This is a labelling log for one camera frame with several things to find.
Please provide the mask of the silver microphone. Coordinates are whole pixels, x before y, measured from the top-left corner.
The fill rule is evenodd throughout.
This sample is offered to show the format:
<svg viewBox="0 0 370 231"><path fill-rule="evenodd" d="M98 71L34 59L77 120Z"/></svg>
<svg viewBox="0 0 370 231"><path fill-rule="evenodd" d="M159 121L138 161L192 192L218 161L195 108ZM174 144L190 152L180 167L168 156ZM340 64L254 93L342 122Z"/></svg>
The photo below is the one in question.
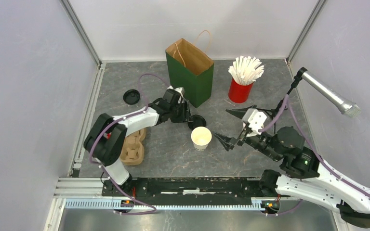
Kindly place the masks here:
<svg viewBox="0 0 370 231"><path fill-rule="evenodd" d="M301 78L305 80L315 90L317 90L320 94L322 94L332 104L334 104L334 106L337 107L341 114L349 118L354 118L361 113L360 107L355 102L352 102L335 92L310 71L305 70L301 74Z"/></svg>

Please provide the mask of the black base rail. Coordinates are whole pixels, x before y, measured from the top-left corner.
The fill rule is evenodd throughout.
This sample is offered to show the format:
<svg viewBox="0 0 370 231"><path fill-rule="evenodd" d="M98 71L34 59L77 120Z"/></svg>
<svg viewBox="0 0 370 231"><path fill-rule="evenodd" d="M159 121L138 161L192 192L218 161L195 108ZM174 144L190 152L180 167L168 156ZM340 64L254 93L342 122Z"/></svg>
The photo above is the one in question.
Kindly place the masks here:
<svg viewBox="0 0 370 231"><path fill-rule="evenodd" d="M230 178L133 178L120 192L110 181L103 181L102 196L128 194L148 205L250 205L252 198L276 198L265 192L258 177Z"/></svg>

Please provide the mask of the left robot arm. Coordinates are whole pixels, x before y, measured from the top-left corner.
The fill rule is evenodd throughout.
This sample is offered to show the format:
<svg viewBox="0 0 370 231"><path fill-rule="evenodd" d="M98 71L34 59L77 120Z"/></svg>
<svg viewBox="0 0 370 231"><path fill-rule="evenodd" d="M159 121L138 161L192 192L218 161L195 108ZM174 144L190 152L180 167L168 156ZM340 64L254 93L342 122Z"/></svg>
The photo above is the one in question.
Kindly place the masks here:
<svg viewBox="0 0 370 231"><path fill-rule="evenodd" d="M83 147L89 152L89 161L100 168L114 182L113 189L120 196L132 191L130 174L120 159L125 138L144 128L157 126L166 121L187 123L192 120L189 102L183 96L184 88L168 87L163 97L130 114L99 115L90 129Z"/></svg>

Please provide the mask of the black coffee lid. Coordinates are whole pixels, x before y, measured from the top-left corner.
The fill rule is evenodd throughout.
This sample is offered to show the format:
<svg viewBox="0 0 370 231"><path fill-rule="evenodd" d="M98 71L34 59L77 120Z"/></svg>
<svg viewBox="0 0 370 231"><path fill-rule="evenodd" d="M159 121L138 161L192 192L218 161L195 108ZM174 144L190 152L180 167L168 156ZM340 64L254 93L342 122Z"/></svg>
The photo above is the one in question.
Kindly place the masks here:
<svg viewBox="0 0 370 231"><path fill-rule="evenodd" d="M188 122L187 125L191 130L194 130L195 128L198 127L206 127L206 120L204 117L200 115L193 115L192 116L192 121Z"/></svg>
<svg viewBox="0 0 370 231"><path fill-rule="evenodd" d="M136 89L127 90L123 94L123 100L128 105L135 105L140 101L140 99L141 99L141 94Z"/></svg>

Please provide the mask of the green paper bag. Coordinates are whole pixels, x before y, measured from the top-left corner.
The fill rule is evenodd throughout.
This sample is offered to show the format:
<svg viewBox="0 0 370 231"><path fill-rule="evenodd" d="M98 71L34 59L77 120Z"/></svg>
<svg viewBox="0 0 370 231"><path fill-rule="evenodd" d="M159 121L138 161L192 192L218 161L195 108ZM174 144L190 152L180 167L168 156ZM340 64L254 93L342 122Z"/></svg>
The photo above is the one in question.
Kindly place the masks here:
<svg viewBox="0 0 370 231"><path fill-rule="evenodd" d="M214 61L206 54L211 46L212 35L208 30L204 32L210 37L205 51L184 38L165 50L170 84L175 88L184 88L184 98L195 108L211 97L213 84Z"/></svg>

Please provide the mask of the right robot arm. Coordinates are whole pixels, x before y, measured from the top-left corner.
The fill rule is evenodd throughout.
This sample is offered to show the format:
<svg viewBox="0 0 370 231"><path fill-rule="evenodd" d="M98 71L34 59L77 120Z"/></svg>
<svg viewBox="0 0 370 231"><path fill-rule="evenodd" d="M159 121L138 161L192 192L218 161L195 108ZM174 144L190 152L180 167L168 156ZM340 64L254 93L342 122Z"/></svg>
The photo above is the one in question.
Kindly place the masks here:
<svg viewBox="0 0 370 231"><path fill-rule="evenodd" d="M253 107L230 110L243 121L237 138L214 136L226 150L247 144L273 161L280 171L267 169L259 181L264 196L285 195L321 205L340 214L345 222L370 228L370 188L336 171L305 147L305 139L293 127L282 127L274 135L263 131L266 113Z"/></svg>

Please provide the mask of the red cup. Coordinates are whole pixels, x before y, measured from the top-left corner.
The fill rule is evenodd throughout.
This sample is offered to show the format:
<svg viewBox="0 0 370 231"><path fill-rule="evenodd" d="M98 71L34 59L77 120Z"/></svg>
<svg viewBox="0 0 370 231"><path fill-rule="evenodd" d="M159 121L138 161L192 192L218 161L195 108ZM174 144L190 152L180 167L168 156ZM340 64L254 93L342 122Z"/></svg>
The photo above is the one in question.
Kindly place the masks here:
<svg viewBox="0 0 370 231"><path fill-rule="evenodd" d="M234 79L231 81L228 97L234 103L244 103L249 97L254 83L249 85L240 85Z"/></svg>

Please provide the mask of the white paper coffee cup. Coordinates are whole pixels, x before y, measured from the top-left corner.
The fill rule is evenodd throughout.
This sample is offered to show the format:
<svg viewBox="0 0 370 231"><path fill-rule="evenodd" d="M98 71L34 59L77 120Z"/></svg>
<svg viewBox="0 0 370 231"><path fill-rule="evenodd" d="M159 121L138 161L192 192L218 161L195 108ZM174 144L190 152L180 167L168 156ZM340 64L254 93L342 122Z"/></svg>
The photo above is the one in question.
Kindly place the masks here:
<svg viewBox="0 0 370 231"><path fill-rule="evenodd" d="M191 140L197 151L204 151L212 140L212 133L206 127L197 127L191 132Z"/></svg>

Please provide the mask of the white wrapped straws bundle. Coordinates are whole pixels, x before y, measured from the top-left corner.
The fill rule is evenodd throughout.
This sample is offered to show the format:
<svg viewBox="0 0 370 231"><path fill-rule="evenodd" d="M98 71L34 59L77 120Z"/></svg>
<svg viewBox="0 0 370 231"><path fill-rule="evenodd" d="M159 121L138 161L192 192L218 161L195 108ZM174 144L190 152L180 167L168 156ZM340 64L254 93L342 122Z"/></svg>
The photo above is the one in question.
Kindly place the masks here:
<svg viewBox="0 0 370 231"><path fill-rule="evenodd" d="M251 56L236 57L228 72L236 83L247 86L255 82L264 73L264 65L259 58Z"/></svg>

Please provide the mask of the brown cardboard cup carrier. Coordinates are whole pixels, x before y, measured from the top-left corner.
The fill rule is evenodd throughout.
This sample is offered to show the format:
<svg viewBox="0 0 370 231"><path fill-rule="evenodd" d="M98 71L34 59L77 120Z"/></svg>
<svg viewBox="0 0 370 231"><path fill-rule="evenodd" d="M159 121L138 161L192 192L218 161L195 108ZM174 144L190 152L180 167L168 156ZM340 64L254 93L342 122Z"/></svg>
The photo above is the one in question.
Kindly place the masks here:
<svg viewBox="0 0 370 231"><path fill-rule="evenodd" d="M122 163L127 166L136 166L142 163L145 154L145 148L142 144L146 137L146 129L143 128L128 135L123 144L120 154Z"/></svg>

